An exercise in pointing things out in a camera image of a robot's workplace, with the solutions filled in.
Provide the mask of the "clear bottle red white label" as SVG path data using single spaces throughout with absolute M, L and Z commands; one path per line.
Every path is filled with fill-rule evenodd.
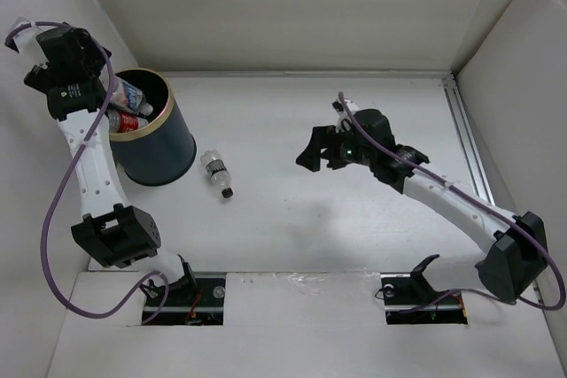
M 149 121 L 145 118 L 115 110 L 110 110 L 107 113 L 107 118 L 109 131 L 113 134 L 136 131 L 149 124 Z

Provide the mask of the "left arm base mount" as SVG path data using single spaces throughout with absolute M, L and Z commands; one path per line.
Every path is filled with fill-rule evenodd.
M 165 294 L 163 285 L 153 280 L 142 285 L 145 326 L 221 326 L 224 319 L 226 274 L 196 273 L 196 288 L 184 295 L 180 289 L 170 290 L 167 301 L 159 310 Z

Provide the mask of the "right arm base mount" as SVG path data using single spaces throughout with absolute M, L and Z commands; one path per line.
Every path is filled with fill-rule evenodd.
M 374 298 L 384 304 L 387 325 L 468 324 L 461 293 L 435 290 L 424 276 L 438 258 L 439 254 L 430 255 L 408 272 L 380 274 L 381 286 Z

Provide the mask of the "clear bottle black label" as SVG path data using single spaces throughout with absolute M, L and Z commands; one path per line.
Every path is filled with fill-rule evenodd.
M 212 186 L 221 193 L 224 199 L 233 195 L 231 175 L 217 150 L 206 150 L 200 157 L 200 162 Z

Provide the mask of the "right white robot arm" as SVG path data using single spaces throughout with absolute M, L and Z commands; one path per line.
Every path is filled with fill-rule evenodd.
M 398 144 L 389 120 L 376 109 L 347 116 L 338 109 L 335 125 L 314 127 L 296 163 L 311 172 L 350 164 L 366 166 L 380 182 L 431 208 L 466 234 L 482 251 L 474 265 L 481 284 L 505 303 L 515 302 L 548 263 L 538 251 L 547 240 L 542 219 L 517 215 L 483 202 L 449 183 L 429 159 Z

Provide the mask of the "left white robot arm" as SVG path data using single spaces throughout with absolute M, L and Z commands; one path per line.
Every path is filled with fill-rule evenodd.
M 152 216 L 134 207 L 120 185 L 106 116 L 111 91 L 100 80 L 102 73 L 114 76 L 110 51 L 87 30 L 53 21 L 22 20 L 4 44 L 32 57 L 24 83 L 46 96 L 50 116 L 66 137 L 73 159 L 56 195 L 75 175 L 82 202 L 82 218 L 71 228 L 75 243 L 101 266 L 137 266 L 164 280 L 156 286 L 144 279 L 146 295 L 191 302 L 198 284 L 189 263 L 162 248 Z

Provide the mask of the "clear bottle orange blue label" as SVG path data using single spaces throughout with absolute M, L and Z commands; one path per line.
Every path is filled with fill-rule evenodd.
M 113 84 L 109 85 L 112 89 L 110 104 L 124 112 L 148 117 L 153 112 L 153 107 L 147 102 L 144 92 L 124 81 L 115 75 Z

